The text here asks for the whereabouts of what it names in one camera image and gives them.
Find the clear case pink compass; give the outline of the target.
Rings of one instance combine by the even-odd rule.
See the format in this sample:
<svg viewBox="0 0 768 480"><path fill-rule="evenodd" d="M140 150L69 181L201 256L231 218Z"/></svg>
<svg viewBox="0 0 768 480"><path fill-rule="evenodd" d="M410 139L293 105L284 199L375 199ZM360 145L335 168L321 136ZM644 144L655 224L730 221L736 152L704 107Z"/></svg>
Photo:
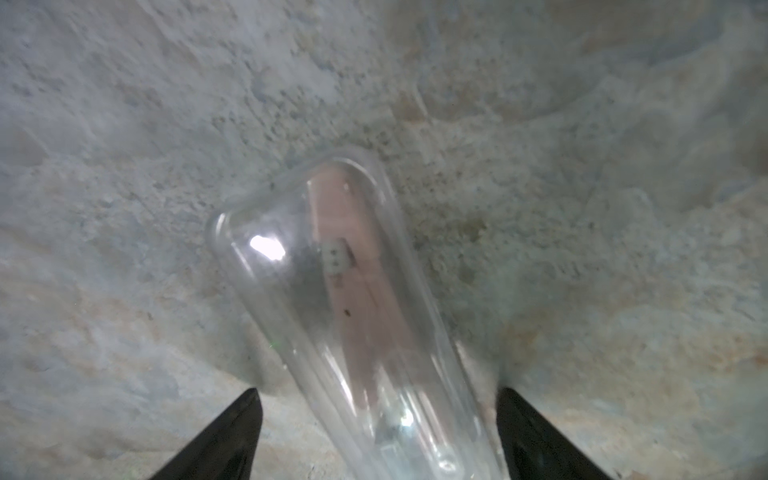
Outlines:
<svg viewBox="0 0 768 480"><path fill-rule="evenodd" d="M374 152L302 163L206 237L356 478L504 477Z"/></svg>

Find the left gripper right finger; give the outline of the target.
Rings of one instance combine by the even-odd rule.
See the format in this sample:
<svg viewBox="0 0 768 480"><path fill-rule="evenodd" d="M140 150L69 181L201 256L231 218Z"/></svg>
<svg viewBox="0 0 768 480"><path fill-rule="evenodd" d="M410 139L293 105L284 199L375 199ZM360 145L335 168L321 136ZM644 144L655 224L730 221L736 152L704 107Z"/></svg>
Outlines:
<svg viewBox="0 0 768 480"><path fill-rule="evenodd" d="M497 390L496 427L512 479L610 479L512 388Z"/></svg>

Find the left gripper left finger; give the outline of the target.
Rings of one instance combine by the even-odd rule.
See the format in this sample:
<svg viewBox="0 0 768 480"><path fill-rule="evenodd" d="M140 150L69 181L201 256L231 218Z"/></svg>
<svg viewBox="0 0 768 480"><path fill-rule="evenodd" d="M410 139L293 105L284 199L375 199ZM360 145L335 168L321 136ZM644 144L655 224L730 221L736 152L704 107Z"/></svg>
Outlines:
<svg viewBox="0 0 768 480"><path fill-rule="evenodd" d="M248 480L263 424L256 388L244 391L151 480Z"/></svg>

